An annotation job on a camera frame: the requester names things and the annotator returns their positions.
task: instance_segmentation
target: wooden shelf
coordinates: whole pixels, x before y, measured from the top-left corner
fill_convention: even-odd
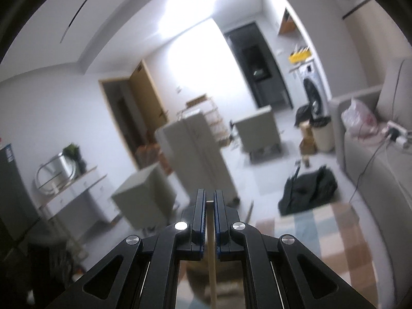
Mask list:
[[[218,125],[218,124],[221,124],[223,122],[223,118],[221,118],[221,119],[219,119],[219,120],[217,120],[217,121],[215,121],[215,122],[208,122],[208,125],[209,126],[216,126],[216,125]]]
[[[213,113],[215,113],[215,112],[217,112],[217,111],[218,111],[218,108],[214,108],[214,109],[212,109],[212,110],[209,110],[209,111],[204,112],[203,115],[210,115],[210,114],[213,114]]]
[[[198,105],[199,103],[205,102],[207,100],[208,100],[207,94],[203,94],[193,100],[186,102],[186,108],[192,108],[195,105]]]
[[[226,134],[227,134],[226,131],[221,131],[221,132],[213,133],[213,136],[221,136],[221,135],[225,136]]]
[[[281,26],[279,28],[279,35],[287,34],[288,32],[292,32],[296,30],[296,24],[290,16],[287,9],[285,9],[284,16],[282,18]]]

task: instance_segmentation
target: refrigerator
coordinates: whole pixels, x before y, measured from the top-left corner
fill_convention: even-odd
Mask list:
[[[0,256],[36,222],[39,214],[21,180],[12,146],[0,149]]]
[[[201,111],[166,124],[155,137],[192,203],[199,188],[210,193],[222,190],[225,204],[237,197],[220,148]]]

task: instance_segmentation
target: rug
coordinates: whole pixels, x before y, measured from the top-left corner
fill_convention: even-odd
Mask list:
[[[379,308],[377,274],[369,246],[350,204],[332,203],[281,218],[263,220],[255,227],[269,236],[291,234],[336,274]]]
[[[216,283],[218,309],[246,308],[243,270],[240,261],[216,261]],[[207,247],[199,262],[181,261],[176,293],[176,309],[211,308],[209,286],[209,262]]]

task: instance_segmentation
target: trash can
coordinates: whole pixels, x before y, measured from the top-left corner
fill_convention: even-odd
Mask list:
[[[318,151],[332,151],[334,149],[334,137],[330,116],[314,118],[310,124]]]

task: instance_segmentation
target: white cabinet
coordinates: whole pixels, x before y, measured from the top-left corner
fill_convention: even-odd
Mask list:
[[[114,191],[107,176],[101,177],[95,167],[61,190],[42,207],[42,210],[49,220],[75,198],[87,194],[100,219],[110,223],[119,214],[119,209],[111,198]]]
[[[96,181],[99,180],[99,173],[97,170],[92,170],[85,175],[81,176],[77,179],[72,185],[70,185],[70,189],[73,191],[75,196],[81,195],[85,190],[89,189]]]
[[[89,188],[91,202],[95,210],[100,219],[107,223],[112,222],[119,215],[119,209],[112,200],[114,191],[114,187],[106,176]]]

